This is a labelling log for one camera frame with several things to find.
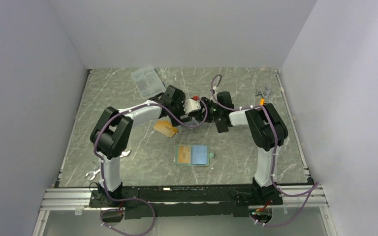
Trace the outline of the gold credit card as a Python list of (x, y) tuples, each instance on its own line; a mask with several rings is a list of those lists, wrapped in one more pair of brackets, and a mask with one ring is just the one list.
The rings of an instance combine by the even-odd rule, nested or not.
[(159, 120), (154, 125), (154, 130), (160, 132), (168, 138), (171, 138), (178, 133), (178, 128), (173, 127), (173, 125), (166, 120)]
[(179, 164), (191, 163), (191, 146), (179, 145), (177, 163)]

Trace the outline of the green card holder wallet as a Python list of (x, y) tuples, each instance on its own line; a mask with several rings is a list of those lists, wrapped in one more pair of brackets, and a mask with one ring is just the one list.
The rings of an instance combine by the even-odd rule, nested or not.
[(177, 163), (179, 145), (180, 144), (175, 145), (174, 162), (176, 166), (209, 166), (211, 159), (215, 157), (215, 154), (210, 152), (210, 149), (208, 146), (187, 145), (187, 146), (191, 146), (191, 163), (179, 164)]

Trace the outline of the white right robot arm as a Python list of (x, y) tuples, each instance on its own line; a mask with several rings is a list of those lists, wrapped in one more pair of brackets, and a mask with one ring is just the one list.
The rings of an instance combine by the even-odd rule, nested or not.
[(257, 108), (235, 110), (229, 92), (219, 92), (216, 98), (202, 97), (207, 111), (200, 111), (196, 118), (213, 122), (219, 133), (229, 131), (229, 127), (247, 126), (258, 148), (257, 169), (253, 177), (252, 199), (263, 204), (277, 190), (276, 160), (277, 148), (284, 144), (288, 129), (283, 119), (271, 103), (264, 103)]

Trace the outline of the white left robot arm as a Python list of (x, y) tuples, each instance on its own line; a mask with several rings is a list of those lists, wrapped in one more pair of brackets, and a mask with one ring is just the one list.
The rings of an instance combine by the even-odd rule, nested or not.
[(127, 148), (134, 127), (165, 116), (170, 118), (172, 126), (185, 125), (190, 113), (204, 107), (199, 99), (187, 98), (182, 90), (168, 86), (165, 92), (140, 105), (125, 109), (105, 108), (90, 135), (94, 154), (99, 158), (99, 185), (104, 190), (102, 200), (111, 207), (121, 202), (120, 155)]

